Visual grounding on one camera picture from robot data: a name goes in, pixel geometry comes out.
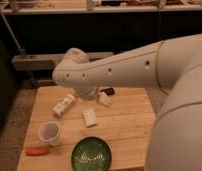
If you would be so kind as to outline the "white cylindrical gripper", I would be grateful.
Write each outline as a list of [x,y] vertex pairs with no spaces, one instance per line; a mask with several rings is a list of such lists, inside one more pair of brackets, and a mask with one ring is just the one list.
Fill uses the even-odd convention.
[[[74,91],[78,97],[80,97],[84,100],[94,100],[97,97],[99,88],[98,87],[80,86],[80,87],[74,87]],[[106,95],[105,92],[99,93],[98,103],[105,107],[108,107],[108,108],[111,107],[111,100]]]

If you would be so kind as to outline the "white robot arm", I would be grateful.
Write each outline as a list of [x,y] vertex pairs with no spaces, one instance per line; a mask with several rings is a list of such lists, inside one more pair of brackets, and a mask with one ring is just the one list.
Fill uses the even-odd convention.
[[202,33],[94,62],[71,48],[52,77],[82,98],[98,86],[168,89],[149,139],[145,171],[202,171]]

